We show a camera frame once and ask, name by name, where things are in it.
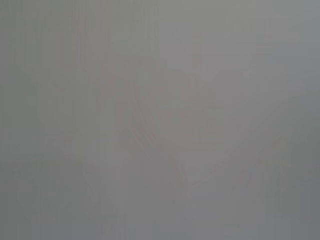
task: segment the gray wall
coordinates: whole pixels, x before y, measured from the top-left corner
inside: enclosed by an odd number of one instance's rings
[[[194,239],[318,239],[319,7],[1,1],[0,237],[124,238],[137,103],[186,169]]]

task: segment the gray background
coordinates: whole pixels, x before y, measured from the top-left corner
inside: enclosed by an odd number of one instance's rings
[[[0,2],[0,237],[319,239],[318,1],[155,3]],[[188,198],[152,181],[165,156],[120,144],[132,83]],[[153,186],[173,191],[127,221]],[[188,235],[165,224],[171,196]]]

